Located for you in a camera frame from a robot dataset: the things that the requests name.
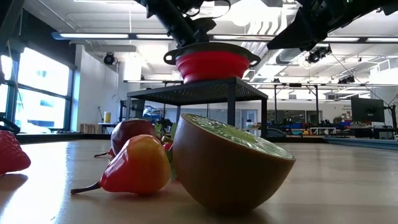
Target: apple stem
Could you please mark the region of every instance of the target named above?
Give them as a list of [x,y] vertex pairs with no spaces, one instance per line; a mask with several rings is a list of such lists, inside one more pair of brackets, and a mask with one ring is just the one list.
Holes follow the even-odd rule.
[[109,154],[108,152],[104,152],[104,153],[101,153],[101,154],[94,155],[94,158],[99,157],[99,156],[106,156],[108,154]]
[[89,190],[96,190],[96,189],[100,189],[100,188],[101,188],[101,184],[100,184],[100,182],[97,182],[97,183],[95,183],[95,184],[93,184],[93,185],[91,185],[89,187],[83,187],[83,188],[80,188],[80,189],[71,189],[70,193],[71,194],[78,194],[78,193],[86,192],[86,191],[89,191]]

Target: black metal table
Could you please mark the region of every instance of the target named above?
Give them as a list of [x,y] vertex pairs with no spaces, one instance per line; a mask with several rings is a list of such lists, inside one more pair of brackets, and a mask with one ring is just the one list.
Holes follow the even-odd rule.
[[[127,108],[131,107],[131,98],[177,106],[177,122],[180,118],[181,106],[227,102],[227,123],[232,126],[235,126],[235,102],[261,100],[261,137],[265,138],[267,135],[268,96],[240,78],[210,80],[129,92]],[[129,116],[130,110],[126,110],[126,118]]]

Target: wooden table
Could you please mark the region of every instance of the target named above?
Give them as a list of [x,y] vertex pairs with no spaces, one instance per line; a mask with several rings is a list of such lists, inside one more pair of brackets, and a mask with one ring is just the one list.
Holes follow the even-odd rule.
[[101,177],[108,159],[93,155],[109,141],[25,145],[32,166],[0,177],[0,223],[397,223],[397,151],[281,146],[297,163],[278,192],[247,216],[218,217],[179,184],[151,197],[104,190],[71,196],[71,188]]

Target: colander handle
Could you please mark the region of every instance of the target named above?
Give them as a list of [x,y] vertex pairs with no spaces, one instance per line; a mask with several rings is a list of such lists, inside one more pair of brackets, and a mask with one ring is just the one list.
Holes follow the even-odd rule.
[[167,52],[167,53],[164,55],[164,57],[163,57],[163,61],[164,61],[166,64],[175,65],[175,60],[176,60],[177,54],[178,54],[179,52],[180,52],[179,49],[175,49],[175,50],[171,50],[171,51]]
[[261,62],[261,58],[254,54],[250,54],[249,60],[250,60],[249,68],[255,67]]

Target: shelf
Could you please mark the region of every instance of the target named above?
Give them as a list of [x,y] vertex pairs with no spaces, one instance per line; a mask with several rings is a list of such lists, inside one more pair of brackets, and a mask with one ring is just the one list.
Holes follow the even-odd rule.
[[175,106],[224,103],[228,101],[228,87],[235,85],[235,101],[267,100],[268,96],[240,78],[210,80],[177,86],[134,91],[127,97]]

